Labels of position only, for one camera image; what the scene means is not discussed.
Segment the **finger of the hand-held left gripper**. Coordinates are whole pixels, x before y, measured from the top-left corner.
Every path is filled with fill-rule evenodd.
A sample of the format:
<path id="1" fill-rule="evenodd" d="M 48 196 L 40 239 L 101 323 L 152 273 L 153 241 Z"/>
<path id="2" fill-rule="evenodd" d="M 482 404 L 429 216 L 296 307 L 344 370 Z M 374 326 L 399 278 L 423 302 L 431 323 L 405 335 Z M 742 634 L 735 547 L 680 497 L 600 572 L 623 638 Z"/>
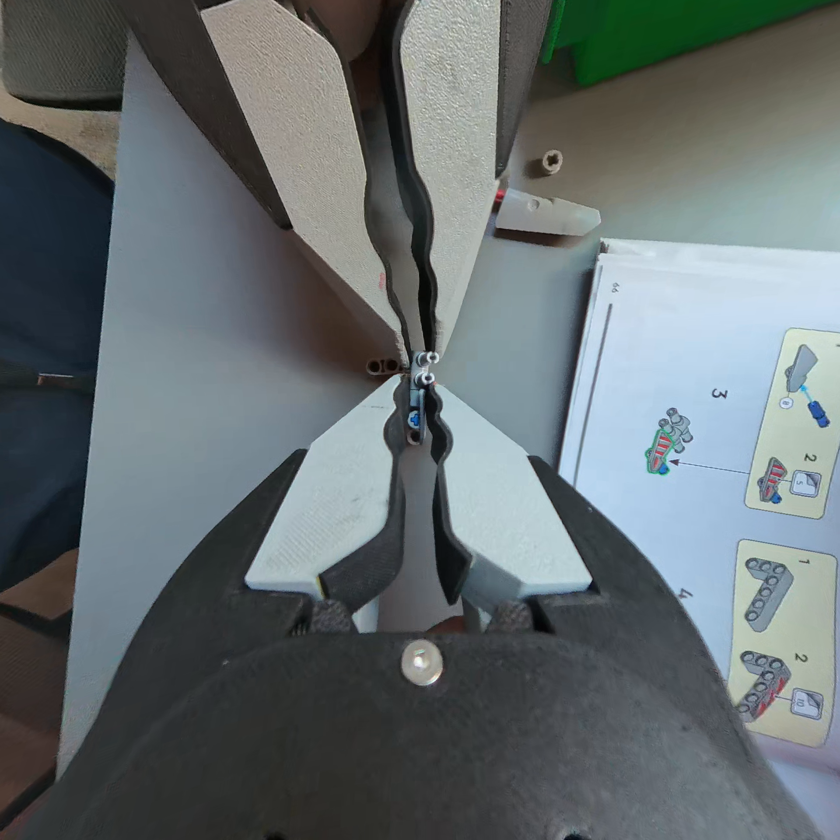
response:
<path id="1" fill-rule="evenodd" d="M 497 179 L 501 3 L 405 2 L 392 27 L 394 151 L 423 348 L 445 353 Z"/>
<path id="2" fill-rule="evenodd" d="M 297 246 L 376 346 L 410 360 L 392 267 L 371 231 L 371 168 L 350 69 L 378 12 L 364 2 L 232 1 L 199 16 Z"/>

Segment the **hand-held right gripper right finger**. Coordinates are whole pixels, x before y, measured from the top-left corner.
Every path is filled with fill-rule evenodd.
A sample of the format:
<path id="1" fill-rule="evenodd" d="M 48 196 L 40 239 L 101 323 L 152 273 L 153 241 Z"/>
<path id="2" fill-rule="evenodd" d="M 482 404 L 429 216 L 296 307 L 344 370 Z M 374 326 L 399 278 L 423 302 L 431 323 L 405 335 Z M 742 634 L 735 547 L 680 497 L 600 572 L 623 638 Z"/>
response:
<path id="1" fill-rule="evenodd" d="M 427 429 L 437 576 L 467 632 L 484 631 L 504 602 L 591 587 L 525 449 L 441 385 L 427 390 Z"/>

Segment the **black office chair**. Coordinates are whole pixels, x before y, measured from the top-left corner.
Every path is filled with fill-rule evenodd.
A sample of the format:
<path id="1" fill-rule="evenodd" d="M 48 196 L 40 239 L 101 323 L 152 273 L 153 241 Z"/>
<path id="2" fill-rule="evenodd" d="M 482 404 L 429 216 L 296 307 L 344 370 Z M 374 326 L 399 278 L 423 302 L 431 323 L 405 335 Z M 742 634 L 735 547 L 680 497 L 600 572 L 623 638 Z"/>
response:
<path id="1" fill-rule="evenodd" d="M 52 109 L 122 107 L 128 28 L 116 2 L 2 1 L 2 82 Z"/>

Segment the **small grey lego connector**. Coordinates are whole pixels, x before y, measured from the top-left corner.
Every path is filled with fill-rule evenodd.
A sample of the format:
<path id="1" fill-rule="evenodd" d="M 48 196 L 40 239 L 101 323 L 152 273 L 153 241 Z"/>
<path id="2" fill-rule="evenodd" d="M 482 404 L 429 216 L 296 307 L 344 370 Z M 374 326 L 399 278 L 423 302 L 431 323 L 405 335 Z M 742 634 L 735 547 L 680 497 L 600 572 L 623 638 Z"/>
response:
<path id="1" fill-rule="evenodd" d="M 408 378 L 411 387 L 425 390 L 435 383 L 432 367 L 439 362 L 438 353 L 422 351 L 415 353 L 407 364 L 395 358 L 373 358 L 366 363 L 365 369 L 371 376 L 400 375 Z"/>

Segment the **green plastic bin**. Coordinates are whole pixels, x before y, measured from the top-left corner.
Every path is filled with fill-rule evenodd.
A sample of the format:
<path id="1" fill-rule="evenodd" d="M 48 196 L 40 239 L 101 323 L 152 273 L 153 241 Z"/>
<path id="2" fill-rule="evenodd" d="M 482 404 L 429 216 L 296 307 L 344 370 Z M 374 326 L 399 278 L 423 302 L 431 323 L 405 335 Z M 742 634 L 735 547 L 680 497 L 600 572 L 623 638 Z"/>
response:
<path id="1" fill-rule="evenodd" d="M 832 5 L 832 1 L 555 1 L 539 61 L 569 49 L 583 87 Z"/>

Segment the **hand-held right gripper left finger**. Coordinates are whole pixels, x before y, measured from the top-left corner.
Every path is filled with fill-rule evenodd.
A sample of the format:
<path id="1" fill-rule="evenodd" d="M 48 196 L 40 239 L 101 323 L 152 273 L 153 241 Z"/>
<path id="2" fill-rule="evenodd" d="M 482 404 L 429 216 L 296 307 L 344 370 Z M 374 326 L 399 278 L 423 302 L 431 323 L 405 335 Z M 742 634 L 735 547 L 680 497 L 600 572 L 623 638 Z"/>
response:
<path id="1" fill-rule="evenodd" d="M 403 561 L 405 491 L 398 459 L 406 380 L 391 377 L 313 441 L 245 575 L 363 610 Z"/>

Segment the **person's dark clothed legs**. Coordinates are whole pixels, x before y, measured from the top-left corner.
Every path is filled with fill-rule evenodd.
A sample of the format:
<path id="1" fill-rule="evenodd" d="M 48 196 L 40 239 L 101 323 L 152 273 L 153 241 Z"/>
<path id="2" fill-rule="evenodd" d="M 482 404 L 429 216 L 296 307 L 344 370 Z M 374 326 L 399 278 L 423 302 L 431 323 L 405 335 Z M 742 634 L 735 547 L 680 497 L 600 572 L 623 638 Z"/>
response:
<path id="1" fill-rule="evenodd" d="M 1 358 L 97 378 L 114 184 L 2 120 Z M 1 583 L 79 546 L 95 395 L 1 389 Z"/>

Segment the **grey lego panel piece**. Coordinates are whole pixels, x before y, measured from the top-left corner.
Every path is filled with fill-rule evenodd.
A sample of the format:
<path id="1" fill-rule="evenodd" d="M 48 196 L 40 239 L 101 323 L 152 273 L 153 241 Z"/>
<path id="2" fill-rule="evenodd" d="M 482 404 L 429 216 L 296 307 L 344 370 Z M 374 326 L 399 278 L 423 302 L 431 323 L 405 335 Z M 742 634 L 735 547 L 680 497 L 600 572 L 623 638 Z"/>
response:
<path id="1" fill-rule="evenodd" d="M 593 207 L 508 188 L 497 211 L 496 226 L 518 234 L 583 237 L 601 222 Z"/>

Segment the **lego instruction booklet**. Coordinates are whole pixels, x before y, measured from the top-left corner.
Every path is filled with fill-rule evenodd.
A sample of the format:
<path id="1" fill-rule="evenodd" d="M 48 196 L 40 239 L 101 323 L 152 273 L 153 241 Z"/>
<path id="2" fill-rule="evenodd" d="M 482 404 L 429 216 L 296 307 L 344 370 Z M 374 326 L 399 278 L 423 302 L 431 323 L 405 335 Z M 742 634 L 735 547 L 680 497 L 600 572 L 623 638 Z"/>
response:
<path id="1" fill-rule="evenodd" d="M 838 838 L 837 252 L 602 242 L 560 474 L 647 556 Z"/>

